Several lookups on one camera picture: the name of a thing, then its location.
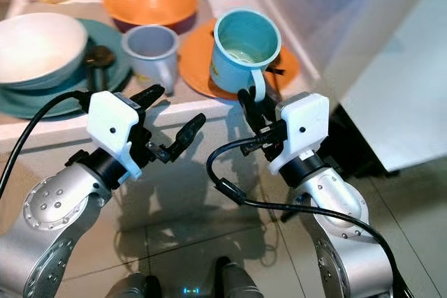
spoon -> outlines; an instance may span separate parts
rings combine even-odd
[[[107,74],[105,69],[115,61],[115,54],[112,50],[104,45],[96,45],[87,53],[84,63],[87,65],[87,88],[89,91],[95,92],[93,68],[101,69],[101,89],[107,90]]]

mug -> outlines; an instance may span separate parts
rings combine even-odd
[[[143,84],[160,84],[167,94],[174,92],[179,37],[172,29],[159,25],[134,27],[124,34],[122,47]]]
[[[254,84],[254,100],[262,101],[263,71],[280,49],[281,35],[271,19],[244,8],[227,12],[214,26],[211,78],[218,87],[233,94]]]

white enamel mug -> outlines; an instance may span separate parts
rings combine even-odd
[[[144,85],[160,84],[167,94],[174,92],[179,37],[172,29],[159,25],[132,28],[124,34],[122,47]]]

teal plate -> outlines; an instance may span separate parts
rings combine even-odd
[[[127,55],[121,48],[121,34],[106,24],[94,20],[79,19],[89,34],[87,49],[92,45],[105,45],[115,53],[116,59],[113,65],[107,69],[109,91],[120,91],[124,88],[129,78],[131,67]],[[54,97],[69,91],[86,91],[86,68],[81,65],[74,74],[57,88],[35,91],[13,91],[0,89],[0,111],[21,119],[31,119],[44,104]],[[45,118],[78,115],[81,107],[75,99],[65,100],[54,106]]]

liquid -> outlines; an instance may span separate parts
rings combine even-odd
[[[256,63],[253,57],[251,57],[248,53],[244,52],[243,50],[227,49],[226,51],[238,61],[249,64]]]

